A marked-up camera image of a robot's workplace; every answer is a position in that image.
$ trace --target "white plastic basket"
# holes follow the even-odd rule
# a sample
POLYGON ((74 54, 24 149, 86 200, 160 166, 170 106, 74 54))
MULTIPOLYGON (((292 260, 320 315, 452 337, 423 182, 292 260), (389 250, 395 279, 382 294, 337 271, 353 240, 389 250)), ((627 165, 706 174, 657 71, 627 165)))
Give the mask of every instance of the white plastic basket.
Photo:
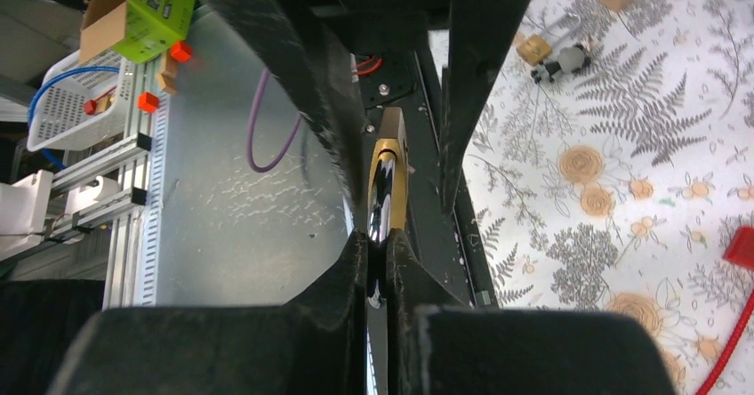
POLYGON ((78 64, 78 51, 56 63, 44 76, 44 83, 71 69, 88 66, 119 67, 115 72, 88 72, 62 79, 53 85, 34 109, 28 129, 27 149, 82 150, 124 130, 125 117, 131 107, 134 63, 117 52, 106 51, 78 64), (84 113, 84 103, 116 86, 115 100, 99 115, 84 113))

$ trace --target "red cable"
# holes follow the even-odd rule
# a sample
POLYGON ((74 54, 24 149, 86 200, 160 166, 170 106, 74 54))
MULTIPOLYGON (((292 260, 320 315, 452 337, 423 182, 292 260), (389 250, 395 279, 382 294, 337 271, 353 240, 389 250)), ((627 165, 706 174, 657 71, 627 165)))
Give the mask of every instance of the red cable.
POLYGON ((364 61, 362 61, 362 62, 358 63, 358 64, 356 65, 356 67, 357 67, 357 68, 361 68, 361 67, 363 67, 363 66, 365 66, 365 65, 369 64, 370 62, 374 61, 374 57, 376 57, 376 55, 373 55, 372 57, 370 57, 370 58, 368 58, 368 59, 366 59, 366 60, 364 60, 364 61))
POLYGON ((94 101, 100 101, 100 99, 102 99, 102 98, 103 98, 103 97, 105 97, 106 95, 108 95, 108 94, 110 94, 110 93, 114 92, 115 90, 116 90, 116 88, 115 88, 115 87, 112 87, 112 88, 110 88, 110 89, 109 89, 109 90, 107 90, 107 91, 106 91, 106 92, 105 92, 104 94, 102 94, 102 95, 101 95, 100 97, 97 97, 96 99, 94 99, 94 101))
POLYGON ((738 322, 735 324, 733 333, 728 339, 728 343, 726 343, 726 347, 723 349, 723 352, 720 354, 718 362, 712 368, 710 375, 708 375, 707 380, 702 383, 702 386, 696 392, 696 395, 707 395, 710 389, 712 389, 712 386, 723 373, 728 360, 730 359, 731 355, 733 355, 735 345, 738 344, 739 339, 741 339, 743 330, 746 328, 746 324, 749 322, 749 317, 751 317, 752 312, 754 312, 754 291, 752 291, 749 295, 749 300, 746 302, 746 306, 743 307, 741 316, 738 318, 738 322))
POLYGON ((356 72, 356 74, 359 75, 360 77, 363 77, 365 75, 369 75, 370 73, 373 73, 374 71, 379 69, 380 66, 382 66, 382 58, 378 59, 377 62, 374 63, 374 66, 371 66, 369 69, 359 70, 358 72, 356 72))

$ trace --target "red cube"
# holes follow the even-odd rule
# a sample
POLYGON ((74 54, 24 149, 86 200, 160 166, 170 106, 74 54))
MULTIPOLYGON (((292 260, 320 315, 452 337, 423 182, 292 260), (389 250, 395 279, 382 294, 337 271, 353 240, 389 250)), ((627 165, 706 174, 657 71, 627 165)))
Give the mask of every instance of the red cube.
POLYGON ((89 100, 86 103, 84 103, 84 113, 91 116, 94 115, 94 112, 97 111, 97 101, 95 100, 89 100))
POLYGON ((191 58, 191 46, 185 41, 178 41, 170 47, 170 55, 175 60, 185 63, 191 58))
POLYGON ((754 270, 754 228, 741 226, 731 239, 723 258, 733 264, 754 270))
POLYGON ((139 96, 139 109, 152 113, 160 106, 160 99, 152 93, 142 93, 139 96))

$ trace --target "metal sheet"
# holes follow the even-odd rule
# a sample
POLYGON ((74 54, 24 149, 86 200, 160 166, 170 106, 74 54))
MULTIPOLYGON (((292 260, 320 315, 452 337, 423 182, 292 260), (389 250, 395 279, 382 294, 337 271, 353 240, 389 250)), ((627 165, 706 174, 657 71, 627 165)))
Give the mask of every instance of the metal sheet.
MULTIPOLYGON (((341 191, 327 154, 301 125, 280 165, 253 173, 246 123, 262 64, 218 16, 195 20, 194 57, 180 68, 166 145, 157 305, 290 300, 338 258, 341 191)), ((268 85, 254 143, 276 155, 296 110, 268 85)))

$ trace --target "blue cable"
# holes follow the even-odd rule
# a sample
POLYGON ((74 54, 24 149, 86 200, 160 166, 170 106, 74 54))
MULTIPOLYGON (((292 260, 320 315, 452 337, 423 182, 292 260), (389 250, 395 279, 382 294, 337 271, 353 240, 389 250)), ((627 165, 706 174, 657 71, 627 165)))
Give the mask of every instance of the blue cable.
MULTIPOLYGON (((31 103, 28 105, 28 126, 31 126, 31 121, 34 119, 34 109, 36 109, 36 104, 39 102, 39 99, 42 98, 42 94, 46 93, 47 90, 50 89, 53 85, 59 83, 61 80, 72 77, 73 75, 78 75, 80 73, 86 73, 86 72, 114 72, 118 73, 118 68, 111 68, 108 66, 91 66, 88 68, 78 68, 78 69, 72 69, 68 72, 63 72, 53 79, 50 79, 44 85, 42 85, 38 90, 36 90, 36 94, 34 94, 34 97, 31 99, 31 103)), ((63 163, 56 158, 50 150, 42 149, 42 155, 47 158, 50 162, 52 162, 53 165, 57 166, 61 170, 65 170, 66 166, 63 165, 63 163)))

